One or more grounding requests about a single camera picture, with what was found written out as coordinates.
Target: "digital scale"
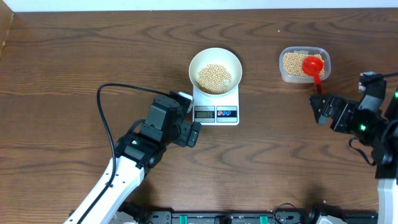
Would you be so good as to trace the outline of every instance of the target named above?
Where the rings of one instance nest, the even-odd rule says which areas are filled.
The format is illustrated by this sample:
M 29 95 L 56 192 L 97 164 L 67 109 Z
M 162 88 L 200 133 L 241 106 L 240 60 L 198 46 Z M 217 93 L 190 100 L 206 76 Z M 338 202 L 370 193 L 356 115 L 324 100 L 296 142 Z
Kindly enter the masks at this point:
M 226 96 L 210 98 L 193 87 L 193 120 L 202 125 L 238 125 L 238 86 Z

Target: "white backdrop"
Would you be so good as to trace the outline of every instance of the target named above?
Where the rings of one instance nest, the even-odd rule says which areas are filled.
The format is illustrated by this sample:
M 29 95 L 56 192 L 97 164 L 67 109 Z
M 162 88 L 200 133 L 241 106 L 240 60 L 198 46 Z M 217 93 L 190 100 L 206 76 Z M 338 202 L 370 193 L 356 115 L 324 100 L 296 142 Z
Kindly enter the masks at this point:
M 3 0 L 14 12 L 398 7 L 398 0 Z

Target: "wooden table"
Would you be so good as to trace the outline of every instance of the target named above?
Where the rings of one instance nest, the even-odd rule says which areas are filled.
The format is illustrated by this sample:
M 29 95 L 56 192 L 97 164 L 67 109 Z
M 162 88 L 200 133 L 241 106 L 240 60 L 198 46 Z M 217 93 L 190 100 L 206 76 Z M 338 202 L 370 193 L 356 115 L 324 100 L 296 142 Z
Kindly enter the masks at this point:
M 315 123 L 313 85 L 283 82 L 278 58 L 290 46 L 326 49 L 325 91 L 359 100 L 360 72 L 398 71 L 397 30 L 397 9 L 18 13 L 0 61 L 0 223 L 62 222 L 98 181 L 111 157 L 95 98 L 102 83 L 191 93 L 189 63 L 209 47 L 243 64 L 239 126 L 203 127 L 194 148 L 170 145 L 129 200 L 377 210 L 375 168 L 349 148 L 351 136 Z M 388 80 L 383 109 L 397 85 Z M 153 97 L 104 90 L 115 140 Z

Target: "red spoon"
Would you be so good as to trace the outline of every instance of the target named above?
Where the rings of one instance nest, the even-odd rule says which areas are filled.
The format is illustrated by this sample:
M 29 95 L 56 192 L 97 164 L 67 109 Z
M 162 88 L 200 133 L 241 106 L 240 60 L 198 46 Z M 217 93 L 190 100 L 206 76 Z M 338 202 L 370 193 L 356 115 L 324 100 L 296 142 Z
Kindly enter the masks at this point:
M 323 87 L 321 83 L 321 79 L 319 78 L 319 73 L 323 69 L 323 62 L 314 56 L 309 56 L 304 59 L 303 62 L 303 72 L 307 75 L 313 77 L 313 81 L 315 83 L 315 89 L 318 95 L 323 94 Z

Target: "bowl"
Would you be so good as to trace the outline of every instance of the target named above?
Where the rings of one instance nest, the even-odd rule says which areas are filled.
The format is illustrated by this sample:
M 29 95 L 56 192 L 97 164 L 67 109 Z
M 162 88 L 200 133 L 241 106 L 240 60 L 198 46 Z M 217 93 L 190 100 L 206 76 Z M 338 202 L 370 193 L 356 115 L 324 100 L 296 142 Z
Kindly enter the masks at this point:
M 225 93 L 222 94 L 210 94 L 200 90 L 198 83 L 198 73 L 201 69 L 205 68 L 206 65 L 217 64 L 222 65 L 231 74 L 232 81 L 229 83 Z M 199 52 L 191 61 L 189 65 L 189 79 L 194 87 L 199 92 L 208 97 L 222 97 L 228 95 L 233 91 L 242 79 L 242 65 L 237 56 L 229 50 L 221 48 L 210 48 Z
M 291 75 L 285 71 L 284 55 L 288 52 L 292 53 L 296 52 L 299 54 L 309 54 L 309 55 L 320 54 L 322 60 L 324 61 L 323 68 L 325 69 L 325 75 L 320 77 L 321 81 L 324 81 L 330 76 L 331 73 L 330 56 L 326 50 L 319 47 L 288 47 L 285 50 L 283 50 L 279 56 L 279 70 L 280 74 L 282 75 L 283 81 L 288 83 L 313 83 L 313 77 L 311 76 L 301 77 L 301 76 Z

